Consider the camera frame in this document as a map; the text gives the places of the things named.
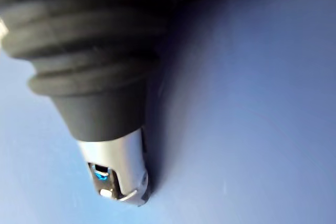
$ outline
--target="metal end piece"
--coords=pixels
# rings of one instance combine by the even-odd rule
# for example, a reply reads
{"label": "metal end piece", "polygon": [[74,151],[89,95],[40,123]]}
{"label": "metal end piece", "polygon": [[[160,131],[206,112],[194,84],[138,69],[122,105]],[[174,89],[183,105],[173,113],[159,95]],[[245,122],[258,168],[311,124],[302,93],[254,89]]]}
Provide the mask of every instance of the metal end piece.
{"label": "metal end piece", "polygon": [[101,196],[137,206],[147,202],[150,187],[141,136],[141,129],[138,129],[111,141],[78,141],[93,184]]}

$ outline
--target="blue light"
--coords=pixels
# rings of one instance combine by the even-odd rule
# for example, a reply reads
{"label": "blue light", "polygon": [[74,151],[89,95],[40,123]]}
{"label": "blue light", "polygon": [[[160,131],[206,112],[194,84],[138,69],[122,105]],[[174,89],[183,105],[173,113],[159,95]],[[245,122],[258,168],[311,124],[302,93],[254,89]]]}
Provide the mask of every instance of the blue light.
{"label": "blue light", "polygon": [[107,180],[107,176],[102,176],[102,175],[100,175],[99,173],[95,173],[95,175],[97,176],[97,178],[98,178],[99,180]]}

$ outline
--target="cylindrical object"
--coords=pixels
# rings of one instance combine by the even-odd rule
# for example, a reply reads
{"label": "cylindrical object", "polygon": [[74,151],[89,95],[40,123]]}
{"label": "cylindrical object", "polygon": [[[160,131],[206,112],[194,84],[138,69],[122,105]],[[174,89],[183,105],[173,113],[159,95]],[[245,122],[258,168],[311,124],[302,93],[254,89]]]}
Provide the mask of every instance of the cylindrical object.
{"label": "cylindrical object", "polygon": [[35,67],[29,86],[51,97],[99,193],[136,205],[148,196],[146,77],[171,7],[172,0],[0,0],[9,30],[3,48]]}

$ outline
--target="black rubber cover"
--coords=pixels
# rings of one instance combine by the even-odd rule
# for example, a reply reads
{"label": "black rubber cover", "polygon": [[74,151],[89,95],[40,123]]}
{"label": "black rubber cover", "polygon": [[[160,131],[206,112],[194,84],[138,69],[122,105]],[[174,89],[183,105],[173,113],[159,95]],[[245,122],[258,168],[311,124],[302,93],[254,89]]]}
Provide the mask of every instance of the black rubber cover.
{"label": "black rubber cover", "polygon": [[0,0],[4,49],[33,63],[72,135],[108,141],[144,124],[153,45],[172,0]]}

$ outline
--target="blue surface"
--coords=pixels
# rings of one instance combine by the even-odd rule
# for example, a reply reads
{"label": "blue surface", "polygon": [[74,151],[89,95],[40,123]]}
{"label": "blue surface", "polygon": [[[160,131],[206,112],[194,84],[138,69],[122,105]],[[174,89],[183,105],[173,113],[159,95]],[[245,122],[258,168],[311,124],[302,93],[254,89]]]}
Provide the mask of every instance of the blue surface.
{"label": "blue surface", "polygon": [[180,10],[150,84],[141,208],[96,195],[56,109],[26,87],[32,67],[1,56],[1,223],[335,224],[334,1]]}

